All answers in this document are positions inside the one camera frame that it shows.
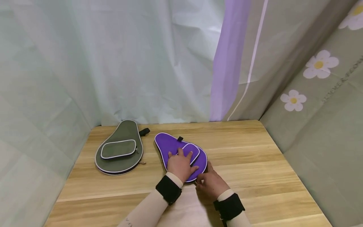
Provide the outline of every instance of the white flower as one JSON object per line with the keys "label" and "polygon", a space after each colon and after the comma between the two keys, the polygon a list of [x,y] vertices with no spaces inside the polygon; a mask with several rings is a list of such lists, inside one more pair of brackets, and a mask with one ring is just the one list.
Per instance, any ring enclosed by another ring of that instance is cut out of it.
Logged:
{"label": "white flower", "polygon": [[347,17],[339,24],[339,29],[347,27],[350,30],[363,28],[363,0],[358,1],[349,11]]}
{"label": "white flower", "polygon": [[327,78],[330,75],[329,68],[334,68],[339,64],[336,57],[331,57],[330,52],[327,50],[320,51],[317,56],[312,56],[306,63],[304,77],[311,79],[318,76],[320,79]]}
{"label": "white flower", "polygon": [[281,101],[285,102],[285,109],[287,111],[301,111],[302,103],[306,102],[306,96],[299,94],[296,90],[289,91],[289,95],[282,94],[280,97]]}

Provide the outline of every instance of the purple stripe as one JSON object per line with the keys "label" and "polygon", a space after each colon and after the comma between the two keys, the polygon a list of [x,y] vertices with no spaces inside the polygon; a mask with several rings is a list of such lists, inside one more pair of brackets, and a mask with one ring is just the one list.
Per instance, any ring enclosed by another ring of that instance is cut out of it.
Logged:
{"label": "purple stripe", "polygon": [[221,121],[236,98],[250,5],[251,0],[225,0],[213,61],[210,121]]}

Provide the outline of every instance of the wristband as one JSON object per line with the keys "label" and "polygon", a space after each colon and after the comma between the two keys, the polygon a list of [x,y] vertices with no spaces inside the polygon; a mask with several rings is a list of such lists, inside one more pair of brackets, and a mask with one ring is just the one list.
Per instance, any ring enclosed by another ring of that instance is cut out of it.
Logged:
{"label": "wristband", "polygon": [[224,224],[226,221],[232,220],[245,210],[236,193],[223,201],[214,201],[213,205],[216,211],[219,211]]}
{"label": "wristband", "polygon": [[182,190],[168,176],[164,176],[155,187],[163,196],[164,200],[170,205],[175,203],[182,193]]}

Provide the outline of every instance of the beige sleeve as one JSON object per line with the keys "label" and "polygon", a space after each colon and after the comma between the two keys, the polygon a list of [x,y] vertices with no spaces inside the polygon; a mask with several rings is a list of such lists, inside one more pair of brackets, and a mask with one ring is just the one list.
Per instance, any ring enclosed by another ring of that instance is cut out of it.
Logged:
{"label": "beige sleeve", "polygon": [[[231,189],[228,189],[227,191],[223,192],[219,197],[218,201],[223,201],[225,199],[228,199],[231,195],[233,195],[234,192]],[[251,224],[246,216],[245,212],[240,213],[237,217],[233,218],[230,221],[227,221],[228,227],[251,227]]]}
{"label": "beige sleeve", "polygon": [[[182,188],[183,183],[177,176],[169,172],[166,175]],[[163,196],[154,189],[118,227],[155,227],[167,207],[168,203]]]}

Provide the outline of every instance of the wooden tabletop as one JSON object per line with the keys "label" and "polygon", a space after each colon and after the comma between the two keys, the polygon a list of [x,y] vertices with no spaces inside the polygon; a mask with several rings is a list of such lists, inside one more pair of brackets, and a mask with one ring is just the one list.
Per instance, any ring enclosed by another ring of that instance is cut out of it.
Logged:
{"label": "wooden tabletop", "polygon": [[[94,128],[45,224],[116,227],[165,174],[154,137],[166,132],[202,147],[214,169],[240,196],[256,227],[331,226],[259,121],[140,125],[145,165],[122,176],[98,171],[94,155],[115,130]],[[183,187],[158,227],[223,227],[212,202],[194,185]]]}

